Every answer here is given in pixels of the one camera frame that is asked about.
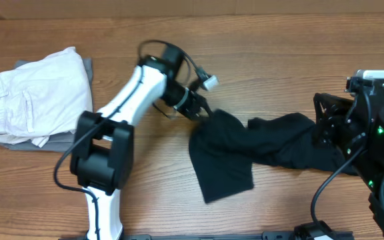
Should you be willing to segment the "white folded garment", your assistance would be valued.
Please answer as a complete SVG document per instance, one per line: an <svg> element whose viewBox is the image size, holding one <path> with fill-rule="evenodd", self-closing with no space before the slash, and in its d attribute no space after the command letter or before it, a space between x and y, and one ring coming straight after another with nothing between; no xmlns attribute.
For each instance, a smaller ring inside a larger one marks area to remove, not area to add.
<svg viewBox="0 0 384 240"><path fill-rule="evenodd" d="M74 47L0 72L0 143L43 147L52 135L74 133L92 111L89 78Z"/></svg>

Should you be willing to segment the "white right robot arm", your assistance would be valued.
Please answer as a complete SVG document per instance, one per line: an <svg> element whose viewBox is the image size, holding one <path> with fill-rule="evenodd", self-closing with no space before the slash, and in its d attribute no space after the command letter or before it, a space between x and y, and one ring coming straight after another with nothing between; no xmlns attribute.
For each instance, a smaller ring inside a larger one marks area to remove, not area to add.
<svg viewBox="0 0 384 240"><path fill-rule="evenodd" d="M384 94L353 100L317 93L316 145L334 147L370 189L370 210L384 237Z"/></svg>

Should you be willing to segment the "black t-shirt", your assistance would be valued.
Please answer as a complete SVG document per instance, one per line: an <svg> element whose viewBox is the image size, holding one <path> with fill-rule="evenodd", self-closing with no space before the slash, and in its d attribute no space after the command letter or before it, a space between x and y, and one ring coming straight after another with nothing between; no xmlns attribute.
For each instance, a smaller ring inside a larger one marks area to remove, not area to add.
<svg viewBox="0 0 384 240"><path fill-rule="evenodd" d="M334 172L345 158L334 147L313 144L316 124L301 113L244 125L223 110L201 121L189 138L189 156L204 202L211 203L254 187L254 163L288 169Z"/></svg>

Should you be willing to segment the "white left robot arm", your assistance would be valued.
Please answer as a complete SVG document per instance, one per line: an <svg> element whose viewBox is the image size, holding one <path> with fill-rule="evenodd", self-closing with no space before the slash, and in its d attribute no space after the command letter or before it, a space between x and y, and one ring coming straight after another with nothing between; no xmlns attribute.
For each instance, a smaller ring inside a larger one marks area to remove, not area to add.
<svg viewBox="0 0 384 240"><path fill-rule="evenodd" d="M156 100L192 121L201 111L212 114L197 91L211 90L218 78L178 46L164 46L159 57L139 56L130 80L106 106L79 117L69 168L87 199L86 239L122 238L120 195L133 166L134 131Z"/></svg>

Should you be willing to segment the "grey folded garment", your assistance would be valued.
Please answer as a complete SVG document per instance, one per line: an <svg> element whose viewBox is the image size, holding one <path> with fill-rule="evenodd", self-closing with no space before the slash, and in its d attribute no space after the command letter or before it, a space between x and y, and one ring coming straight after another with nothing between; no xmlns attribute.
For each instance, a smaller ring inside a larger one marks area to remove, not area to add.
<svg viewBox="0 0 384 240"><path fill-rule="evenodd" d="M89 87L92 86L93 81L93 64L91 58L83 58L83 65L85 68L85 72L88 78ZM32 144L31 140L16 143L16 144L8 144L8 143L0 143L0 146L5 147L7 149L13 151L54 151L54 152L64 152L68 150L74 140L73 133L58 133L56 135L50 136L48 142L44 144L42 147L38 147Z"/></svg>

